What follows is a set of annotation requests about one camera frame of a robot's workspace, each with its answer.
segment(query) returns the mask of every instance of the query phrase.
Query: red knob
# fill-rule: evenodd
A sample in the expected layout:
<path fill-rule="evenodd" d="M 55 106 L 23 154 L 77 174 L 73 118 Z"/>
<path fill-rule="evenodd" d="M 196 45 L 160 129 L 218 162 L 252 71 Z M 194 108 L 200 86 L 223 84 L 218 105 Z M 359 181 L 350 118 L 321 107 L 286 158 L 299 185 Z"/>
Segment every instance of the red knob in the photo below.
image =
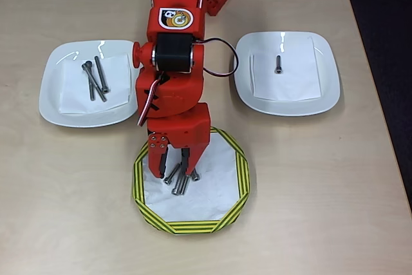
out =
<path fill-rule="evenodd" d="M 133 51 L 132 51 L 132 57 L 133 57 L 133 66 L 135 68 L 139 68 L 140 66 L 140 55 L 142 51 L 140 49 L 140 44 L 139 42 L 133 43 Z"/>

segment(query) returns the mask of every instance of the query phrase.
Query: table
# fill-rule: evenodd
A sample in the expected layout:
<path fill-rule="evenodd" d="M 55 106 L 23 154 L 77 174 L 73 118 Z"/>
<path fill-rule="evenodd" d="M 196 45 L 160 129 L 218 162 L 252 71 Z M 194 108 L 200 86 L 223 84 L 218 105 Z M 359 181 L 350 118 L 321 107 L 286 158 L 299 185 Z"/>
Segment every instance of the table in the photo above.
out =
<path fill-rule="evenodd" d="M 243 146 L 252 192 L 237 222 L 176 237 L 131 199 L 146 140 L 136 117 L 106 128 L 47 123 L 38 94 L 58 45 L 145 42 L 149 0 L 0 0 L 0 273 L 411 274 L 412 220 L 349 0 L 229 0 L 207 37 L 316 32 L 331 44 L 342 97 L 312 117 L 263 115 L 233 81 L 205 76 L 212 124 Z M 205 65 L 228 70 L 208 44 Z"/>

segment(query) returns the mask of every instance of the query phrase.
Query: black wire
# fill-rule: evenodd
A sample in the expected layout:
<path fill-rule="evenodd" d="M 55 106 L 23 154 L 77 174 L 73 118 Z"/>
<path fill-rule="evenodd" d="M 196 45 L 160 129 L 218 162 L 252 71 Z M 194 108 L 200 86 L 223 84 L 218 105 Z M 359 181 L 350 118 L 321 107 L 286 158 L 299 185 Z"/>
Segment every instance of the black wire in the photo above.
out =
<path fill-rule="evenodd" d="M 213 71 L 210 71 L 210 70 L 208 70 L 208 69 L 206 69 L 206 68 L 203 68 L 203 70 L 205 70 L 208 74 L 210 74 L 210 75 L 213 75 L 214 77 L 229 77 L 229 76 L 231 76 L 233 73 L 235 73 L 236 72 L 236 70 L 239 68 L 239 56 L 238 56 L 238 53 L 236 52 L 236 50 L 235 50 L 235 48 L 233 47 L 233 45 L 231 45 L 229 42 L 227 42 L 226 40 L 223 40 L 222 38 L 217 38 L 217 37 L 213 37 L 213 38 L 209 38 L 209 39 L 206 39 L 206 40 L 196 40 L 194 43 L 196 44 L 204 44 L 204 43 L 208 43 L 208 42 L 211 42 L 211 41 L 220 41 L 220 42 L 222 42 L 222 43 L 225 43 L 231 50 L 232 50 L 232 52 L 233 52 L 233 54 L 234 54 L 234 58 L 235 58 L 235 61 L 236 61 L 236 65 L 235 65 L 235 67 L 234 67 L 234 69 L 231 71 L 231 72 L 229 72 L 229 73 L 216 73 L 216 72 L 213 72 Z"/>

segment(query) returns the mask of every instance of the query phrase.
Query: dark floor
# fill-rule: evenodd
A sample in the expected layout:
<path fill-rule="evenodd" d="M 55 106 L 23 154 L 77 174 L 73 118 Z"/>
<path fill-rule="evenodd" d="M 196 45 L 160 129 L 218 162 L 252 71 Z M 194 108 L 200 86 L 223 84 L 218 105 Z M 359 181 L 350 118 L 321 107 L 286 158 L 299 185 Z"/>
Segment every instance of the dark floor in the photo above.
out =
<path fill-rule="evenodd" d="M 412 205 L 412 0 L 351 0 Z"/>

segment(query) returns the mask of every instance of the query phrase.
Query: red robot arm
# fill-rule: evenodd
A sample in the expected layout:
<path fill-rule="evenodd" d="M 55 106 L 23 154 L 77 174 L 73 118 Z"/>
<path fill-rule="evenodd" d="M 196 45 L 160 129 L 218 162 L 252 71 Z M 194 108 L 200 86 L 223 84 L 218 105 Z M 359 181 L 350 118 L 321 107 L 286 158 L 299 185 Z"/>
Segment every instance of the red robot arm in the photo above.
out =
<path fill-rule="evenodd" d="M 139 125 L 147 120 L 149 168 L 163 178 L 167 146 L 182 149 L 182 171 L 191 174 L 210 141 L 211 118 L 203 91 L 205 13 L 226 0 L 152 0 L 148 42 L 133 46 Z"/>

